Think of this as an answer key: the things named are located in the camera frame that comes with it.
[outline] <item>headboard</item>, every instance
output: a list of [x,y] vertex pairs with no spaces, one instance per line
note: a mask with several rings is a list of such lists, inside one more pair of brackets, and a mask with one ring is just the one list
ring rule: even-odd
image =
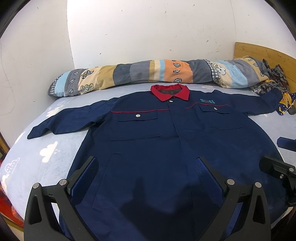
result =
[[255,44],[236,42],[234,47],[234,58],[252,56],[258,60],[266,59],[271,68],[279,64],[285,72],[289,82],[290,91],[296,92],[296,59],[274,49]]

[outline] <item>screw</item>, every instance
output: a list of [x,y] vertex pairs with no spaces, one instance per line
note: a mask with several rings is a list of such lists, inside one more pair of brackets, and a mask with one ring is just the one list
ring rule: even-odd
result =
[[62,180],[59,181],[59,184],[61,186],[65,185],[66,183],[67,183],[67,180],[66,179],[62,179]]
[[259,183],[259,182],[255,182],[255,186],[258,188],[262,187],[261,183]]
[[34,188],[34,189],[36,189],[37,187],[39,187],[39,183],[35,183],[35,184],[33,185],[33,188]]
[[234,182],[232,179],[228,179],[228,180],[227,180],[227,183],[228,183],[229,185],[234,185],[235,182]]

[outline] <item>white wall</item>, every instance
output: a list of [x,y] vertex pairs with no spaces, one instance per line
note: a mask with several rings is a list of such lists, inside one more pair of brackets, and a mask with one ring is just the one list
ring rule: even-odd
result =
[[236,41],[296,58],[295,40],[264,0],[68,0],[67,14],[76,68],[231,59]]
[[0,40],[0,131],[8,145],[53,103],[50,83],[73,68],[67,0],[31,0]]

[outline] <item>mattress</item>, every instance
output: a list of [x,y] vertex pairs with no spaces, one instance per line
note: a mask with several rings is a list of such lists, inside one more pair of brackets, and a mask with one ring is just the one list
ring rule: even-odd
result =
[[[101,100],[109,100],[138,91],[148,91],[154,83],[124,85],[105,90],[90,92],[81,96],[64,97],[56,100],[37,119],[35,119],[18,137],[7,154],[0,168],[0,179],[4,191],[12,205],[22,218],[32,185],[39,182],[42,186],[55,185],[59,180],[66,178],[73,159],[86,136],[88,128],[69,134],[54,135],[49,132],[44,136],[28,140],[31,129],[50,116],[65,108],[90,105]],[[216,84],[186,84],[190,90],[240,93],[254,95],[249,88],[224,89]],[[269,135],[276,144],[279,137],[296,138],[296,115],[286,113],[280,116],[277,112],[250,116]],[[296,153],[278,148],[285,162],[296,165]]]

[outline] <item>jacket sleeve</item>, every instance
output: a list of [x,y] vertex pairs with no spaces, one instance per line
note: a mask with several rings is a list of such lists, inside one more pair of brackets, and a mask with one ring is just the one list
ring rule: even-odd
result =
[[221,97],[238,112],[245,115],[260,115],[274,112],[283,98],[280,90],[273,88],[262,96],[249,96],[243,94],[226,94],[220,92]]
[[27,138],[40,137],[48,130],[53,134],[71,133],[91,124],[100,123],[112,110],[118,99],[102,100],[79,108],[64,109],[33,127]]

